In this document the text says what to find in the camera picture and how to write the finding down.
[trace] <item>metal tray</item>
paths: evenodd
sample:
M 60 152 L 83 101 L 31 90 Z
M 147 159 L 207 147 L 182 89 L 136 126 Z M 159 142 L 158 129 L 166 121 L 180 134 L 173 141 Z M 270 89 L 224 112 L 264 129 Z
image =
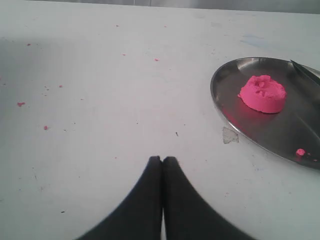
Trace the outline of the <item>metal tray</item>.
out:
M 287 97 L 280 113 L 255 111 L 238 97 L 252 75 L 270 75 L 284 86 Z M 267 57 L 227 62 L 214 73 L 210 90 L 217 109 L 238 132 L 280 157 L 320 169 L 320 86 L 300 76 L 291 62 Z M 306 154 L 296 155 L 297 149 Z

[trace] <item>pink play dough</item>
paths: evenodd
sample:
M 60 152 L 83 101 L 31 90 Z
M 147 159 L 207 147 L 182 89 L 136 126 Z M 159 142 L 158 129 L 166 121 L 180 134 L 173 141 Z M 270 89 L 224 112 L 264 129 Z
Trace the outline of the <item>pink play dough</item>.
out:
M 284 86 L 269 75 L 261 75 L 250 77 L 238 97 L 256 111 L 275 114 L 284 108 L 286 95 Z
M 295 153 L 298 154 L 299 156 L 303 156 L 305 155 L 306 151 L 302 148 L 299 148 Z

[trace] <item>white table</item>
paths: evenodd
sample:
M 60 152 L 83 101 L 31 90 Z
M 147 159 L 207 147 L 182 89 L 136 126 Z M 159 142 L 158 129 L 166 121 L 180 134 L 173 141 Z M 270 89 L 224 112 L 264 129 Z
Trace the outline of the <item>white table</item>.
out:
M 320 69 L 320 15 L 12 0 L 0 23 L 1 240 L 77 238 L 152 155 L 253 237 L 319 239 L 320 173 L 224 144 L 209 86 L 241 57 Z

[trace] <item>table surface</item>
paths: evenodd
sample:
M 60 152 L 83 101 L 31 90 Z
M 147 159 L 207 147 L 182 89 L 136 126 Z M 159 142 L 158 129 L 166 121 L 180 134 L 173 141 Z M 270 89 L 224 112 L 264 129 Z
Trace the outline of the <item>table surface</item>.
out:
M 320 69 L 320 15 L 12 0 L 0 22 L 1 240 L 77 238 L 153 155 L 253 237 L 319 238 L 320 172 L 224 144 L 210 81 L 242 57 Z

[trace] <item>stainless steel plate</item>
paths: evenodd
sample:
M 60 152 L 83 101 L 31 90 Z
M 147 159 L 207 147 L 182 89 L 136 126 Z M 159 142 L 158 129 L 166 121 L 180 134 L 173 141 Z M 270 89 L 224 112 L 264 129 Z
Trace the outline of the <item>stainless steel plate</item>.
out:
M 270 75 L 284 86 L 287 98 L 280 113 L 255 111 L 238 97 L 252 75 Z M 320 169 L 320 86 L 298 75 L 291 62 L 266 57 L 230 61 L 214 73 L 210 90 L 217 109 L 237 131 L 276 155 Z M 297 149 L 308 154 L 298 156 Z

